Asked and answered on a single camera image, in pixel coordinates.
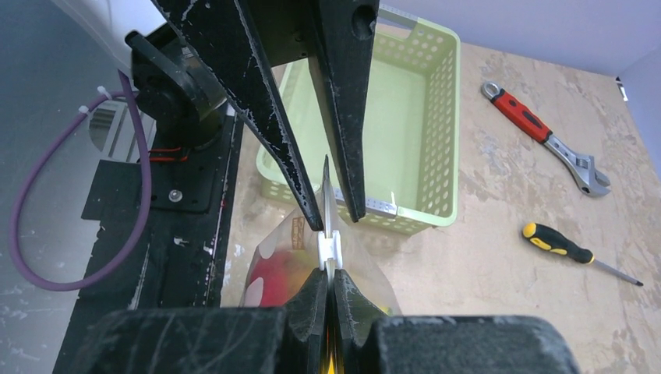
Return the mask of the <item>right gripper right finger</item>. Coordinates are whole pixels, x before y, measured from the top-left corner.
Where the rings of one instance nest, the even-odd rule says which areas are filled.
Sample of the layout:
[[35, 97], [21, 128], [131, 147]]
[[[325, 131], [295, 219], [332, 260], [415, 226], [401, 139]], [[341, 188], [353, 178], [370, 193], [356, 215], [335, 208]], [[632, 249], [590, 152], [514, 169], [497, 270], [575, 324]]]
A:
[[343, 373], [579, 373], [562, 335], [534, 316], [387, 316], [334, 275]]

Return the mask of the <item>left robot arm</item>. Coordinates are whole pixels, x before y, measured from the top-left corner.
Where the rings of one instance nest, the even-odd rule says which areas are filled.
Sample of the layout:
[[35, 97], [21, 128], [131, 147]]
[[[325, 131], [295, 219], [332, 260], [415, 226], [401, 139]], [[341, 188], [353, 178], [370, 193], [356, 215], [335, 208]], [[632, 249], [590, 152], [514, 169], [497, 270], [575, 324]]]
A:
[[227, 101], [278, 164], [316, 231], [324, 227], [272, 69], [309, 60], [339, 185], [366, 213], [362, 132], [377, 1], [151, 1], [155, 31], [126, 36], [138, 107], [177, 146], [208, 143]]

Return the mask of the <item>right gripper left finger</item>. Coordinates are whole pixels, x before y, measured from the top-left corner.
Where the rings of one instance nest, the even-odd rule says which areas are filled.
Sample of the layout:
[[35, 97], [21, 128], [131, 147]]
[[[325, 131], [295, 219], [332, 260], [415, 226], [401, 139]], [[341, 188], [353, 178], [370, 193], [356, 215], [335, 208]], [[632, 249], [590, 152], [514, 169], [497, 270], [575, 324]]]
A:
[[327, 275], [313, 270], [283, 306], [113, 312], [69, 373], [323, 373]]

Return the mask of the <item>clear zip top bag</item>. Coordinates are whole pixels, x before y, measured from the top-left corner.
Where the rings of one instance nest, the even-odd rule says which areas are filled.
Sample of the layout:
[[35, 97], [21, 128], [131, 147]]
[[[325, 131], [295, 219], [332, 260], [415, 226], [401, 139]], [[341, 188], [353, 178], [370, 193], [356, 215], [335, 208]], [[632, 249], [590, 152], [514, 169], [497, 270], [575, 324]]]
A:
[[[256, 247], [249, 270], [257, 252], [264, 258], [274, 252], [291, 252], [292, 259], [288, 263], [290, 299], [314, 270], [329, 279], [336, 270], [343, 270], [377, 309], [389, 316], [400, 314], [401, 308], [390, 282], [360, 242], [358, 232], [340, 217], [328, 159], [324, 160], [322, 182], [315, 198], [323, 218], [323, 230], [312, 230], [300, 209], [294, 209]], [[239, 305], [246, 307], [242, 304], [243, 293]]]

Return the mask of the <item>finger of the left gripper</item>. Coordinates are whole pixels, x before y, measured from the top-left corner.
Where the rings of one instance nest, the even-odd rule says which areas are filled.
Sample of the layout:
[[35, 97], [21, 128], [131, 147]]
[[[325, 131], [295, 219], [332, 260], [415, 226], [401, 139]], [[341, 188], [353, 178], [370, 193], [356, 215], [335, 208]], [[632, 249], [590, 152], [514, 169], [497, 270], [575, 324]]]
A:
[[309, 226], [323, 230], [315, 192], [247, 2], [154, 4], [276, 161]]
[[311, 1], [309, 69], [352, 221], [366, 215], [363, 125], [378, 1]]

